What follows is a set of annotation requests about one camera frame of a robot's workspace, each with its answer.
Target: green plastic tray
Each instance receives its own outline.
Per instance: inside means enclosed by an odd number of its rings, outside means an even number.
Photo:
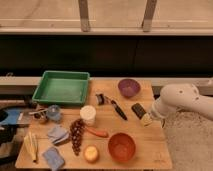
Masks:
[[[32,99],[41,104],[83,106],[89,78],[87,72],[45,71]]]

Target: purple bowl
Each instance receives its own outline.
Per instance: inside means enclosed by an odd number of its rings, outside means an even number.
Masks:
[[[118,89],[125,97],[135,96],[141,89],[140,84],[133,79],[123,79],[118,83]]]

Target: black wall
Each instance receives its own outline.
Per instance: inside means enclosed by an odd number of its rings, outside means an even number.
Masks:
[[[212,51],[213,37],[1,35],[0,74],[212,76]]]

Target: black handle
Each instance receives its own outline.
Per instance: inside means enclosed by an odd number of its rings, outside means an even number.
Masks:
[[[122,111],[122,109],[117,105],[117,103],[114,100],[111,100],[112,105],[114,106],[116,112],[124,119],[127,120],[126,115]]]

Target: small gray object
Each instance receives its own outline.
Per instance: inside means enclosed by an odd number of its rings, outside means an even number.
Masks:
[[[56,125],[48,131],[47,136],[49,137],[49,140],[56,145],[57,143],[66,140],[69,137],[69,133],[65,128]]]
[[[42,154],[42,156],[45,158],[47,164],[50,166],[52,171],[57,171],[65,163],[58,150],[54,147],[50,147]]]
[[[49,106],[46,115],[50,120],[59,122],[61,120],[60,107],[58,105]]]

